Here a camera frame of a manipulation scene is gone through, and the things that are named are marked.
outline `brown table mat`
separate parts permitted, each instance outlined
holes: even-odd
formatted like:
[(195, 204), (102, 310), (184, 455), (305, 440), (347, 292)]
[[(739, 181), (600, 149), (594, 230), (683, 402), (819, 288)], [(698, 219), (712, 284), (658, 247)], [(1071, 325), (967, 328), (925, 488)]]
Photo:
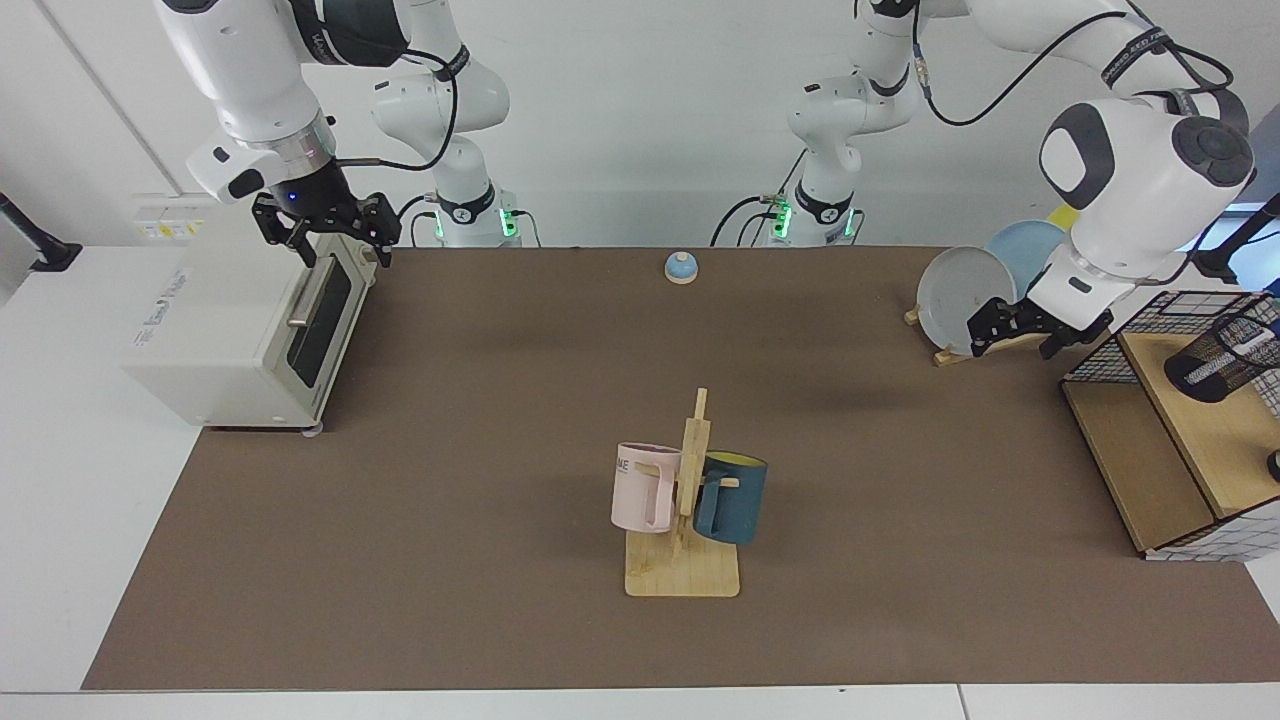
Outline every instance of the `brown table mat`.
[[(402, 252), (316, 439), (206, 432), (86, 689), (1280, 680), (1235, 564), (1135, 557), (1057, 380), (902, 324), (937, 250)], [(632, 600), (614, 445), (771, 461), (730, 601)]]

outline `wire basket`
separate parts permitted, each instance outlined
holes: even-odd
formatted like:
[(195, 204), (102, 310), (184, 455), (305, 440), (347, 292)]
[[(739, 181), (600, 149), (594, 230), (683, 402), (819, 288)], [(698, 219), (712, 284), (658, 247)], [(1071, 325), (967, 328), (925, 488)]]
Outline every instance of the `wire basket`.
[(1165, 361), (1165, 375), (1174, 387), (1201, 402), (1221, 402), (1275, 369), (1280, 369), (1276, 328), (1240, 314), (1217, 319), (1207, 333)]

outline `white table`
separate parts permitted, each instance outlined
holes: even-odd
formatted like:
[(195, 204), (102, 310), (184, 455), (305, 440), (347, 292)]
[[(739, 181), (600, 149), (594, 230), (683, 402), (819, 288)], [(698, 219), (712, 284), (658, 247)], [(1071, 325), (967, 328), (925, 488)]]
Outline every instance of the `white table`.
[[(78, 693), (198, 436), (116, 366), (179, 250), (96, 249), (0, 309), (0, 717), (1271, 717), (1280, 684)], [(1280, 559), (1251, 566), (1280, 610)]]

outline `oven window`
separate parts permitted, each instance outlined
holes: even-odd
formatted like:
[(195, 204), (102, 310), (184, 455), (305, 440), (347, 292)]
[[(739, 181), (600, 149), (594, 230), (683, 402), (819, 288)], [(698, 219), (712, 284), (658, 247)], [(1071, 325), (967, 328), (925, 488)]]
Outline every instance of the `oven window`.
[(342, 320), (342, 311), (347, 307), (349, 296), (351, 277), (347, 275), (342, 263), (335, 263), (320, 297), (315, 319), (310, 327), (298, 328), (293, 333), (293, 345), (289, 346), (288, 355), (289, 366), (308, 388), (316, 387), (320, 368), (329, 355), (329, 346), (333, 345), (333, 336), (338, 332), (338, 322)]

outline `plate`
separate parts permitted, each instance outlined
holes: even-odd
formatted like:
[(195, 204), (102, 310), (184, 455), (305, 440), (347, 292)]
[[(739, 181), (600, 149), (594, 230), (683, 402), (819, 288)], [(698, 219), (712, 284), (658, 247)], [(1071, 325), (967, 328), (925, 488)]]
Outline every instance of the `plate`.
[(992, 297), (1016, 300), (1014, 277), (982, 247), (952, 247), (925, 268), (915, 301), (920, 328), (933, 345), (956, 355), (973, 355), (969, 318)]
[(1000, 258), (1014, 275), (1018, 297), (1027, 297), (1027, 288), (1044, 269), (1044, 263), (1066, 238), (1066, 231), (1044, 220), (1023, 220), (996, 233), (987, 243), (987, 251)]

